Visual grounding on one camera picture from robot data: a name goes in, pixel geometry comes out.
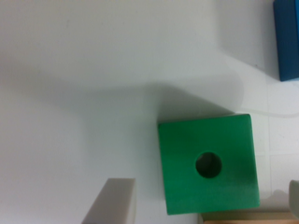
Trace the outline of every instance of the green cube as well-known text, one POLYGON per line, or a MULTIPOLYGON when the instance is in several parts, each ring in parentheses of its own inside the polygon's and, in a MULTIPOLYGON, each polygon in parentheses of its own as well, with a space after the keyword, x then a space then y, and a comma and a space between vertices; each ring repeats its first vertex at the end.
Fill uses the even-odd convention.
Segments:
POLYGON ((168 215, 258 207, 250 115, 159 125, 168 215))

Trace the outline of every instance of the white table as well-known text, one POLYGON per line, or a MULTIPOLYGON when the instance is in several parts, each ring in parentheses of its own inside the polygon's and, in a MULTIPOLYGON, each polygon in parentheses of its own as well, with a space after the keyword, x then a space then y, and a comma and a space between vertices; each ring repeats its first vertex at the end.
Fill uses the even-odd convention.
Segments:
POLYGON ((157 120, 250 113, 262 210, 299 179, 299 83, 278 81, 272 0, 0 2, 0 223, 80 223, 135 177, 166 214, 157 120))

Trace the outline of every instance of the hole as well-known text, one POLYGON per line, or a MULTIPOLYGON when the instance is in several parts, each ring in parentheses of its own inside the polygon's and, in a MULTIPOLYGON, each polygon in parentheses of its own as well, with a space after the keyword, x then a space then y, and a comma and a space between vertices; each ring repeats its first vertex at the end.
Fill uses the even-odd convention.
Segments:
POLYGON ((213 178, 221 172, 222 163, 219 156, 212 152, 206 152, 196 161, 198 174, 205 178, 213 178))

